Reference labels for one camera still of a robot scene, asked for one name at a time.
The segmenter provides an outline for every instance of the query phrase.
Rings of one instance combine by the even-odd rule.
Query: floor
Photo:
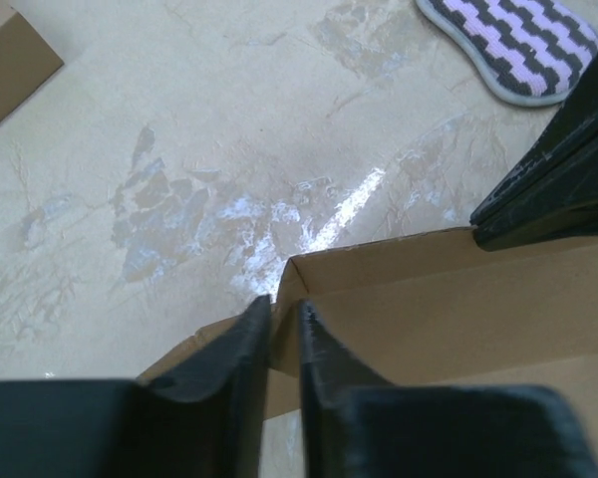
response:
[[[0,125],[0,377],[135,376],[291,255],[464,225],[554,113],[412,0],[11,3],[66,67]]]

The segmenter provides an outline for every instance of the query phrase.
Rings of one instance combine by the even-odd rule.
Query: black plastic part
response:
[[[391,384],[328,333],[310,302],[302,301],[297,308],[306,477],[346,477],[342,395],[351,386]]]
[[[0,382],[0,478],[258,476],[270,299],[149,386]]]
[[[398,387],[299,303],[308,478],[598,478],[567,403],[540,386]]]
[[[535,145],[470,221],[485,250],[598,235],[598,54]]]
[[[350,393],[355,478],[598,478],[571,409],[538,386],[359,389]]]

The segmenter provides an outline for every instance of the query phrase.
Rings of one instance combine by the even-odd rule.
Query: cardboard flap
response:
[[[598,353],[598,238],[488,253],[455,229],[292,263],[273,365],[295,376],[292,306],[307,297],[335,336],[395,383]]]

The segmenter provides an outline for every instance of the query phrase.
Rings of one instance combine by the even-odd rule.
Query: tile floor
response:
[[[466,224],[554,113],[412,0],[300,3],[12,0],[67,65],[0,126],[0,377],[134,376],[293,254]]]

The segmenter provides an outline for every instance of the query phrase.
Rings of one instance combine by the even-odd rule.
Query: brown cardboard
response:
[[[293,257],[279,288],[273,351],[275,367],[295,376],[293,305],[303,298],[394,383],[556,388],[598,449],[598,238],[487,253],[470,229],[452,229]],[[198,335],[210,340],[229,325]],[[271,378],[267,416],[296,407],[296,379]]]
[[[29,23],[0,0],[0,121],[62,66]]]

